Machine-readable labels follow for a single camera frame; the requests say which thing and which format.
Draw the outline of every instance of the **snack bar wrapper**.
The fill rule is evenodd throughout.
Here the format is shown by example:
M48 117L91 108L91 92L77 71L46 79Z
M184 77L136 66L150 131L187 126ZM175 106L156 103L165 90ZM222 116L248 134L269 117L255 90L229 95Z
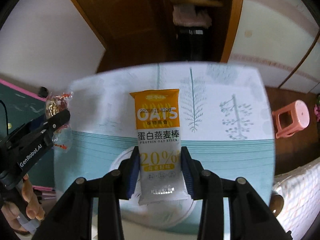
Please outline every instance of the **snack bar wrapper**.
M187 199L181 171L179 89L130 93L140 152L139 204Z
M49 94L45 101L45 115L47 119L64 109L68 109L71 99L72 92L61 93L59 95ZM54 132L52 142L55 149L65 152L69 150L72 145L72 130L69 122Z

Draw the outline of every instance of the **printed tree pattern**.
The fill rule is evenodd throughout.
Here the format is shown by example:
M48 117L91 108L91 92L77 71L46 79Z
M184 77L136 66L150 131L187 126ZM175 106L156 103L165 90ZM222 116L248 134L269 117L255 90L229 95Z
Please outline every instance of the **printed tree pattern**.
M159 63L156 64L154 69L154 79L152 79L150 87L152 89L164 89L164 80L166 80L166 68Z
M245 133L250 132L250 126L253 125L253 122L249 119L252 114L251 105L238 105L236 96L232 95L229 101L224 101L220 104L220 109L226 117L226 119L222 120L222 124L229 127L225 130L229 138L232 140L246 140L248 137L245 136Z
M184 110L185 120L191 132L198 130L202 122L203 105L205 104L205 82L203 77L194 78L192 68L190 68L190 77L181 81L180 98Z
M208 64L206 74L212 78L212 80L221 85L233 84L238 77L238 71L236 67Z

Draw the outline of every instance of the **green surface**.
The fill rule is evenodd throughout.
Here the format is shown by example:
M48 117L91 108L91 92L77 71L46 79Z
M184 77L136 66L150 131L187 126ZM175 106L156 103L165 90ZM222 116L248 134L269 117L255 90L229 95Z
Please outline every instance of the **green surface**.
M0 99L8 111L8 122L12 125L9 133L24 123L44 114L45 102L0 84ZM6 136L5 113L0 105L0 139ZM54 186L53 150L47 152L28 172L31 182L38 186Z

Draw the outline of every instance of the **black cable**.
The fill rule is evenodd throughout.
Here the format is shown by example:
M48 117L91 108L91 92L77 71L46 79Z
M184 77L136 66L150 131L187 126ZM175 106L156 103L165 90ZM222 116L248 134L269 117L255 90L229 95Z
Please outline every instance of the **black cable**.
M7 112L7 108L5 107L5 104L2 100L0 100L0 103L3 105L4 107L4 111L5 111L5 126L7 128L7 136L9 135L9 128L8 128L8 112Z

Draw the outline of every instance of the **fingernail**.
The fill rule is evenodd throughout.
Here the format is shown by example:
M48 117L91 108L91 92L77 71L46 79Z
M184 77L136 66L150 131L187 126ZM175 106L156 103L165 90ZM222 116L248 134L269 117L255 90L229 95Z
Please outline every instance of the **fingernail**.
M36 217L36 214L32 210L29 210L28 217L34 219Z
M11 202L9 202L9 209L14 217L17 217L20 213L19 208Z

